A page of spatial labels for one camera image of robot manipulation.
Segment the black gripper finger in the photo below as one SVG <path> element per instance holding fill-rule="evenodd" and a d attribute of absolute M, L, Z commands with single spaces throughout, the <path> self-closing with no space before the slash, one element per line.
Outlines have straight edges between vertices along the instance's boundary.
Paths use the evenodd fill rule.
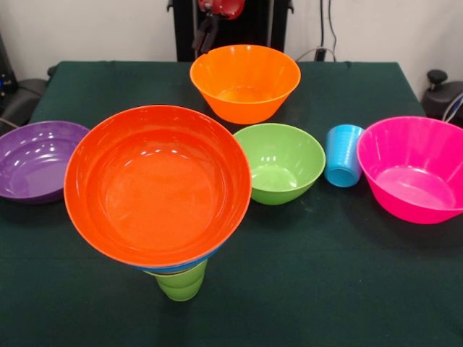
<path fill-rule="evenodd" d="M 201 53 L 208 53 L 216 39 L 220 17 L 217 14 L 208 14 L 201 24 L 203 43 L 200 46 Z"/>
<path fill-rule="evenodd" d="M 211 17 L 207 16 L 195 32 L 192 42 L 193 50 L 206 50 L 208 47 L 209 28 L 211 26 Z"/>

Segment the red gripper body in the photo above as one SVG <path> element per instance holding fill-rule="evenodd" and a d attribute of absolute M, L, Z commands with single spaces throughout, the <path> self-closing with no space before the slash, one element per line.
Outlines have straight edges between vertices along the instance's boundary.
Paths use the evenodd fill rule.
<path fill-rule="evenodd" d="M 203 12 L 236 19 L 245 7 L 245 0 L 198 0 L 197 4 Z"/>

